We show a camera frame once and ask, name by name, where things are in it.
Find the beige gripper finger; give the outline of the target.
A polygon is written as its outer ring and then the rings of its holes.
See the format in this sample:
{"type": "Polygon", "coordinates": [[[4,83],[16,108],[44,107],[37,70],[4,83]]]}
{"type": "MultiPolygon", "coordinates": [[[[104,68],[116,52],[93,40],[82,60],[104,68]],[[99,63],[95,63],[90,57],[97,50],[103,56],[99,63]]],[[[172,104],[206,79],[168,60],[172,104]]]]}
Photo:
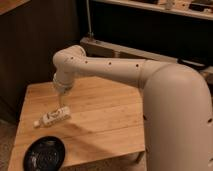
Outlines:
{"type": "Polygon", "coordinates": [[[58,96],[58,101],[59,101],[59,107],[63,107],[64,106],[64,103],[63,103],[63,96],[62,95],[59,95],[58,96]]]}

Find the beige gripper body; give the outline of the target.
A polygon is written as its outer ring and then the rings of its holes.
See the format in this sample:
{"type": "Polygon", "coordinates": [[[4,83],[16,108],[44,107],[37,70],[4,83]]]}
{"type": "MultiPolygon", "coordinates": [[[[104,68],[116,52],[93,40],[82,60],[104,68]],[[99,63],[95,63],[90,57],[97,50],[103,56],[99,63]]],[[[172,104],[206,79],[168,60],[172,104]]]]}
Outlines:
{"type": "Polygon", "coordinates": [[[73,84],[62,84],[54,79],[53,86],[59,95],[65,95],[72,89],[73,84]]]}

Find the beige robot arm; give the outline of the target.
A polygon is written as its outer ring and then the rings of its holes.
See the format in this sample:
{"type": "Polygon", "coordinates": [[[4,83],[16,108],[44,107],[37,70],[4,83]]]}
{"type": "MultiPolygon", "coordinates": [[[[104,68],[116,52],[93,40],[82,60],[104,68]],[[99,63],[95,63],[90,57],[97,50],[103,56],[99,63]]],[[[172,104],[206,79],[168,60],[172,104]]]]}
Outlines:
{"type": "Polygon", "coordinates": [[[89,57],[79,45],[56,52],[53,64],[60,93],[71,89],[76,73],[139,89],[147,171],[213,171],[213,103],[199,72],[170,62],[89,57]]]}

